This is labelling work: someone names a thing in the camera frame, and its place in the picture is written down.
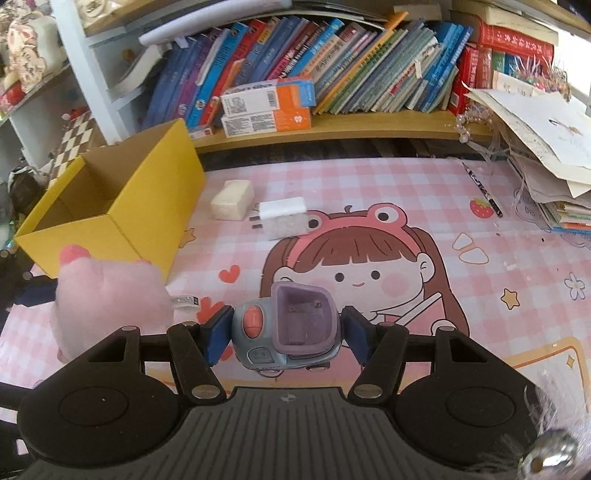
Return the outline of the red thick dictionary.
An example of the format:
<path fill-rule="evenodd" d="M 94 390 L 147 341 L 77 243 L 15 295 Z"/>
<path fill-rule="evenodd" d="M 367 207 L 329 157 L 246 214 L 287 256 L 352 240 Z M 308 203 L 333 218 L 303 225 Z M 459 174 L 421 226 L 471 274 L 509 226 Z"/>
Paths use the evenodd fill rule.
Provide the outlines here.
<path fill-rule="evenodd" d="M 473 33 L 470 42 L 479 46 L 521 57 L 544 59 L 549 65 L 553 63 L 554 45 L 551 43 L 516 30 L 488 25 L 478 16 L 472 14 L 451 11 L 451 20 L 454 23 L 471 27 Z"/>

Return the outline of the row of leaning books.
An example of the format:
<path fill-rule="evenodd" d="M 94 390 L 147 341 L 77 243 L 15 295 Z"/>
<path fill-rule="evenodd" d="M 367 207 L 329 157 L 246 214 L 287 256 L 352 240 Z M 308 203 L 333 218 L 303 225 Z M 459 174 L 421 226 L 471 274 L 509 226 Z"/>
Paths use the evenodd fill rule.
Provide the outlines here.
<path fill-rule="evenodd" d="M 430 113 L 457 102 L 457 62 L 472 29 L 405 12 L 383 25 L 304 13 L 251 18 L 173 43 L 145 127 L 220 125 L 221 95 L 264 80 L 309 77 L 311 114 Z"/>

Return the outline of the black patterned pen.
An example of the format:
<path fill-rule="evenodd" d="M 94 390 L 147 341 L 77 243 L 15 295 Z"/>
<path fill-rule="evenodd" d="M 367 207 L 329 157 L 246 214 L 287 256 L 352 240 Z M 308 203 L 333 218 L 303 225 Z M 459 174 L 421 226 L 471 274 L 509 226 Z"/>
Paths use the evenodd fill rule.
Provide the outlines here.
<path fill-rule="evenodd" d="M 484 184 L 477 178 L 475 173 L 465 163 L 463 163 L 463 167 L 464 167 L 464 170 L 466 171 L 466 173 L 468 174 L 468 176 L 472 179 L 472 181 L 475 183 L 475 185 L 477 186 L 479 191 L 485 197 L 485 199 L 487 200 L 487 202 L 489 203 L 489 205 L 491 206 L 491 208 L 493 209 L 495 214 L 499 218 L 503 218 L 504 213 L 502 212 L 501 208 L 499 207 L 499 205 L 497 204 L 497 202 L 493 198 L 493 196 L 488 192 L 488 190 L 486 189 Z"/>

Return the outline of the pink cartoon girl desk mat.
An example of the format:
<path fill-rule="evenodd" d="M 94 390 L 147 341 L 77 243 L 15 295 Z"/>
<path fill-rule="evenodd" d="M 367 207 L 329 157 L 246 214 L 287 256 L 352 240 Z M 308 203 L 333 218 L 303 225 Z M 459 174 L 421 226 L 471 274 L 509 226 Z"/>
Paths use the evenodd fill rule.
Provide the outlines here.
<path fill-rule="evenodd" d="M 504 213 L 499 218 L 465 163 Z M 193 295 L 204 323 L 223 306 L 270 295 L 280 281 L 322 287 L 338 307 L 375 323 L 431 334 L 455 325 L 529 375 L 555 368 L 583 394 L 590 376 L 590 240 L 544 228 L 515 207 L 511 165 L 374 158 L 267 164 L 205 172 L 204 190 L 167 277 Z M 252 182 L 242 221 L 216 220 L 227 180 Z M 259 203 L 304 198 L 308 233 L 267 239 Z"/>

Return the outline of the orange white toothpaste box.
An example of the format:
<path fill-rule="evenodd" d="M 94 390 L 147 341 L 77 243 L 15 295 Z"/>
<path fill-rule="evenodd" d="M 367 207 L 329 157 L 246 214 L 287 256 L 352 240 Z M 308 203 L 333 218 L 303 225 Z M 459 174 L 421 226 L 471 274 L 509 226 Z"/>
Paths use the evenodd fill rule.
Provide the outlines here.
<path fill-rule="evenodd" d="M 229 88 L 221 95 L 224 114 L 242 114 L 273 110 L 315 107 L 314 82 L 309 77 L 264 80 Z"/>
<path fill-rule="evenodd" d="M 309 107 L 286 110 L 270 110 L 228 117 L 221 117 L 224 134 L 228 138 L 283 133 L 311 129 Z"/>

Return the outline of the brown white checkered board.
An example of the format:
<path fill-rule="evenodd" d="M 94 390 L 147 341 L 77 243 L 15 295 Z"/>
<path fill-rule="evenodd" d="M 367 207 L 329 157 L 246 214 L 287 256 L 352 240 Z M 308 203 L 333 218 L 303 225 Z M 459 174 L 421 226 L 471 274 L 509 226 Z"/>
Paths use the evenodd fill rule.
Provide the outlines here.
<path fill-rule="evenodd" d="M 104 137 L 92 113 L 89 110 L 85 110 L 83 113 L 73 112 L 66 122 L 62 139 L 51 160 L 49 186 L 55 183 L 78 156 L 105 144 Z"/>

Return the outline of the white power adapter plug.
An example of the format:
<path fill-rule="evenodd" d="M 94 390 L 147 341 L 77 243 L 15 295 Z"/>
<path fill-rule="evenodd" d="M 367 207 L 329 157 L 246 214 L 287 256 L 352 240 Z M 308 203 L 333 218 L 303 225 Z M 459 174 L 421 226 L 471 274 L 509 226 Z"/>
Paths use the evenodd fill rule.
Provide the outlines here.
<path fill-rule="evenodd" d="M 302 197 L 260 202 L 259 210 L 249 221 L 253 229 L 262 230 L 270 240 L 308 233 L 308 209 Z"/>

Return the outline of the small red white box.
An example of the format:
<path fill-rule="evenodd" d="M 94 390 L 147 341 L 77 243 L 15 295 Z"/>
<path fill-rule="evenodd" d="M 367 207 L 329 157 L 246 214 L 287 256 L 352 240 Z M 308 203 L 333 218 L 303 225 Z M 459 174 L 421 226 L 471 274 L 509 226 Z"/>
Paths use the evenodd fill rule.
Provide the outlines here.
<path fill-rule="evenodd" d="M 189 132 L 191 140 L 198 140 L 211 136 L 214 133 L 214 128 L 208 125 L 200 125 Z"/>

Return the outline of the messy stack of papers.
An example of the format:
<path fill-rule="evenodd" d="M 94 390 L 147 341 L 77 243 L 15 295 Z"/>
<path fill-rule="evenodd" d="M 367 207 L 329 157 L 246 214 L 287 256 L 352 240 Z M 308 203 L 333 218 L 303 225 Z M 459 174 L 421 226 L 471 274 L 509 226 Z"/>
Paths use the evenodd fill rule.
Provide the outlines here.
<path fill-rule="evenodd" d="M 503 78 L 466 97 L 489 114 L 507 145 L 521 186 L 515 208 L 537 215 L 544 228 L 590 239 L 590 117 L 559 92 Z"/>

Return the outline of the lower orange white toothpaste box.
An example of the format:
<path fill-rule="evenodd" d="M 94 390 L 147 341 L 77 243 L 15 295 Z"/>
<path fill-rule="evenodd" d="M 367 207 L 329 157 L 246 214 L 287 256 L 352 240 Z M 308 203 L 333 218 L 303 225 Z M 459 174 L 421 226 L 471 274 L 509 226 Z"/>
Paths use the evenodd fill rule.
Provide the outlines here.
<path fill-rule="evenodd" d="M 311 129 L 309 107 L 286 110 L 270 110 L 228 117 L 221 117 L 224 134 L 228 138 L 283 133 Z"/>

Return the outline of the white long lamp bar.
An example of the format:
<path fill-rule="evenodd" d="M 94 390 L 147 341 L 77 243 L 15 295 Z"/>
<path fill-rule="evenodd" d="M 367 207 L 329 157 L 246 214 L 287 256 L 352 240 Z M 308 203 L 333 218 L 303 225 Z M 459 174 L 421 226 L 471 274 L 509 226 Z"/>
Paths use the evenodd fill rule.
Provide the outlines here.
<path fill-rule="evenodd" d="M 263 15 L 290 9 L 291 0 L 228 0 L 205 6 L 164 23 L 142 34 L 138 41 L 149 47 L 186 37 L 209 28 L 240 20 L 242 17 Z"/>

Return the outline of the grey purple toy truck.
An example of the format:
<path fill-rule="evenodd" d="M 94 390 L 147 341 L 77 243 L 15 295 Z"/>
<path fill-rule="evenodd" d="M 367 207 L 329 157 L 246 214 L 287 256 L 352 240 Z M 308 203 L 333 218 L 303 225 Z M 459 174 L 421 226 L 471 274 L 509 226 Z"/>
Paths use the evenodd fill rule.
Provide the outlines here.
<path fill-rule="evenodd" d="M 281 281 L 270 296 L 235 309 L 231 342 L 242 366 L 267 378 L 331 366 L 342 346 L 342 323 L 329 291 Z"/>

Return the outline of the silver bell with fur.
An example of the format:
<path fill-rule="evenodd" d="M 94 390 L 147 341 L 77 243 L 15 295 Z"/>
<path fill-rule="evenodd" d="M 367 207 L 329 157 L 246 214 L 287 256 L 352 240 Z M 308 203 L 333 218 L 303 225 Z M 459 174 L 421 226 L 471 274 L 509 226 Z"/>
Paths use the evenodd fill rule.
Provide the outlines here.
<path fill-rule="evenodd" d="M 504 434 L 468 469 L 482 479 L 588 479 L 590 404 L 580 402 L 564 380 L 548 370 L 523 397 L 535 436 L 528 442 Z"/>

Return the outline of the pink plush pig toy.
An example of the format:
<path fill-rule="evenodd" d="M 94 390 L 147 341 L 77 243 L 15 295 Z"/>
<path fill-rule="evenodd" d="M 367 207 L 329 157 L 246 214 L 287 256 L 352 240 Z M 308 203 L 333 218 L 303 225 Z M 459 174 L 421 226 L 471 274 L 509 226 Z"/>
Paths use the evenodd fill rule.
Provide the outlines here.
<path fill-rule="evenodd" d="M 170 295 L 147 261 L 97 260 L 79 245 L 60 252 L 50 326 L 64 363 L 122 327 L 161 334 L 174 324 L 176 310 L 198 309 L 197 297 Z"/>

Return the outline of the yellow cardboard box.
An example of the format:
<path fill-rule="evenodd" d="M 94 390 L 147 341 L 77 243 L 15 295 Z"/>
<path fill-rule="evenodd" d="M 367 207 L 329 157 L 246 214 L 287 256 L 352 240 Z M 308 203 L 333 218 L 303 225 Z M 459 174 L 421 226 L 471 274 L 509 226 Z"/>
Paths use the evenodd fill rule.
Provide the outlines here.
<path fill-rule="evenodd" d="M 15 235 L 46 275 L 70 244 L 98 260 L 144 260 L 167 277 L 200 193 L 204 168 L 174 120 L 77 157 Z"/>

